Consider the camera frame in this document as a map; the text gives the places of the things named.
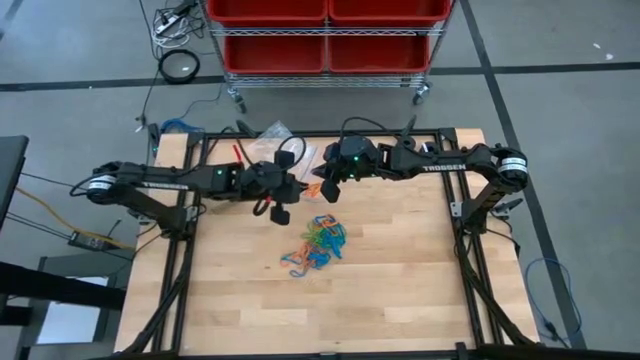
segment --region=gray concrete floor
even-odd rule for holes
[[[163,6],[144,2],[149,10]],[[0,0],[0,14],[11,3]],[[494,66],[640,61],[638,1],[471,0],[471,5]],[[24,0],[15,19],[2,20],[0,27],[5,29],[0,84],[138,79],[155,73],[135,1]],[[212,50],[204,41],[191,45],[201,52]],[[606,60],[607,54],[613,59]],[[202,63],[201,75],[221,74],[215,56],[203,56]],[[479,66],[462,11],[454,15],[435,66]],[[344,118],[360,115],[398,128],[416,114],[420,127],[482,128],[488,143],[504,143],[484,76],[433,76],[431,81],[435,88],[420,107],[411,106],[413,93],[403,89],[247,90],[246,115],[239,115],[223,93],[217,104],[199,104],[186,121],[209,131],[239,118],[256,129],[277,120],[292,130],[336,129]],[[635,286],[640,279],[634,266],[640,252],[634,226],[640,220],[634,189],[640,175],[634,161],[640,130],[638,82],[637,70],[498,76],[558,257],[571,271],[583,333],[592,349],[640,351],[640,290]],[[193,100],[215,97],[219,86],[156,87],[149,121],[179,116]],[[3,92],[0,134],[30,137],[26,172],[75,183],[110,160],[143,161],[146,134],[134,133],[138,124],[133,119],[146,93],[146,87]],[[21,178],[20,185],[93,231],[107,231],[122,218],[116,235],[133,243],[137,228],[124,209],[72,199],[65,188],[29,178]],[[11,211],[59,228],[20,196]],[[540,256],[540,247],[525,206],[515,211],[512,222],[524,270]],[[35,268],[42,256],[81,253],[9,221],[0,233],[0,261]],[[114,269],[119,264],[113,259]],[[540,306],[560,326],[543,267],[531,280]],[[0,327],[3,353],[14,351],[18,337],[19,329]],[[98,356],[110,351],[112,341],[113,334],[94,347],[35,349],[32,358]]]

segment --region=tangled rubber bands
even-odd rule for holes
[[[309,269],[322,269],[331,261],[331,252],[342,259],[341,248],[347,241],[347,232],[332,215],[316,216],[307,225],[307,232],[302,234],[304,244],[296,252],[280,258],[282,266],[289,263],[300,266],[300,270],[291,270],[293,277],[303,277]]]

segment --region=white label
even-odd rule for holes
[[[502,165],[502,166],[500,166],[498,168],[498,172],[509,171],[509,170],[522,171],[524,173],[528,173],[529,172],[529,171],[527,171],[527,167],[526,166],[522,166],[522,165],[518,165],[518,164]]]
[[[142,185],[144,185],[144,187],[153,188],[153,189],[189,190],[189,187],[187,185],[179,185],[179,184],[162,184],[162,183],[143,182]]]
[[[432,165],[425,166],[425,170],[427,171],[458,171],[458,170],[466,170],[467,165]]]
[[[527,166],[527,162],[524,159],[520,159],[520,158],[506,158],[502,160],[502,165],[509,165],[509,164]]]
[[[111,187],[111,184],[107,184],[107,183],[98,183],[98,182],[89,183],[89,190],[94,190],[94,189],[109,190],[110,187]]]
[[[111,185],[116,182],[116,178],[111,175],[102,175],[89,181],[89,190],[101,189],[109,190]]]

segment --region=wire cart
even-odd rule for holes
[[[336,27],[327,16],[324,27],[286,27],[286,28],[243,28],[224,27],[208,16],[207,0],[198,0],[205,27],[213,42],[218,61],[222,66],[227,92],[236,103],[240,113],[246,113],[247,105],[240,93],[241,88],[415,88],[413,104],[424,102],[433,87],[428,81],[432,64],[442,45],[449,23],[456,9],[457,0],[451,0],[449,16],[432,27]],[[327,69],[321,74],[234,74],[227,70],[220,43],[221,37],[228,36],[429,36],[436,37],[433,46],[427,46],[428,65],[419,73],[385,73],[385,74],[342,74]]]

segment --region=black tape roll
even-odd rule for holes
[[[196,62],[196,66],[193,68],[193,70],[190,73],[188,73],[187,75],[185,75],[185,76],[180,76],[180,77],[171,76],[171,75],[167,74],[166,71],[164,71],[164,62],[169,57],[171,57],[173,55],[176,55],[176,54],[187,55],[187,56],[191,57]],[[162,55],[162,57],[158,61],[158,71],[160,72],[160,75],[162,75],[162,77],[165,79],[165,81],[168,82],[169,84],[176,84],[176,85],[178,85],[178,84],[188,84],[188,83],[192,82],[193,79],[195,79],[196,75],[198,75],[198,71],[200,71],[200,59],[198,59],[196,54],[194,54],[193,52],[191,52],[189,50],[185,50],[185,49],[171,50],[171,51],[168,51],[166,54]]]

